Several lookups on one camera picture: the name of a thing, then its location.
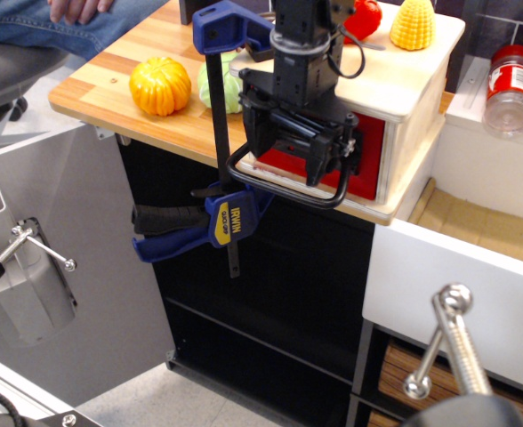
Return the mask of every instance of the toy corn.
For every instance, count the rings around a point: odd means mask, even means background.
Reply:
[[[436,35],[435,12],[430,0],[405,0],[400,6],[390,40],[408,51],[428,47]]]

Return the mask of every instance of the floor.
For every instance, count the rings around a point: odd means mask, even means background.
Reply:
[[[48,92],[83,61],[68,63],[41,78],[26,95],[28,110],[18,122],[8,122],[2,135],[48,132],[77,124],[74,118],[54,112]],[[104,427],[273,427],[288,421],[189,372],[170,371],[165,364],[104,393],[77,408]]]

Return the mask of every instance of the jeans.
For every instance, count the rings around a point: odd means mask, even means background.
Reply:
[[[86,25],[50,21],[46,0],[0,0],[0,43],[57,47],[90,60],[168,0],[116,0]]]

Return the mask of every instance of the red pepper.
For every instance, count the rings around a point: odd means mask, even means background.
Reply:
[[[376,0],[355,0],[354,7],[357,12],[344,22],[344,27],[358,40],[364,40],[380,27],[382,9]],[[344,43],[352,41],[345,37]]]

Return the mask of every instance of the orange pumpkin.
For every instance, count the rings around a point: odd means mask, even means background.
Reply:
[[[171,58],[150,58],[131,74],[129,89],[135,104],[154,116],[168,116],[186,107],[191,82],[187,70]]]

